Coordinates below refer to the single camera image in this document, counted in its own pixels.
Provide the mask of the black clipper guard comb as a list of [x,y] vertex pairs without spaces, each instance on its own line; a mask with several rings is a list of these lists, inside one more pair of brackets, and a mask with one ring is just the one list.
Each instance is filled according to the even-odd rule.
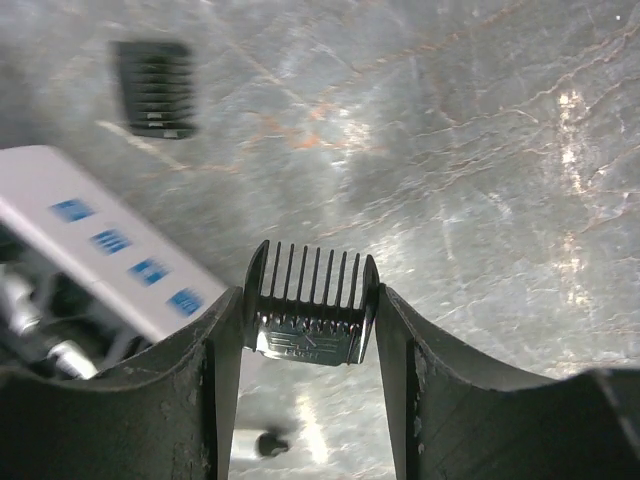
[[176,41],[111,43],[128,130],[140,137],[182,140],[195,135],[194,63]]
[[270,246],[260,244],[245,277],[245,347],[275,360],[362,363],[379,304],[374,258]]

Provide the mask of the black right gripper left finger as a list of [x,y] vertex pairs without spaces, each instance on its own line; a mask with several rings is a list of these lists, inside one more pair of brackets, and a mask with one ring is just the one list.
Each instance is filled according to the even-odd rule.
[[93,380],[2,367],[2,478],[227,478],[242,348],[234,287]]

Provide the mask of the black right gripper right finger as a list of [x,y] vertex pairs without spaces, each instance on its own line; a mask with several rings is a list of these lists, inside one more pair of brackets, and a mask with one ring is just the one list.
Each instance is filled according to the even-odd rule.
[[383,287],[377,345],[400,479],[635,479],[639,373],[563,380],[499,361]]

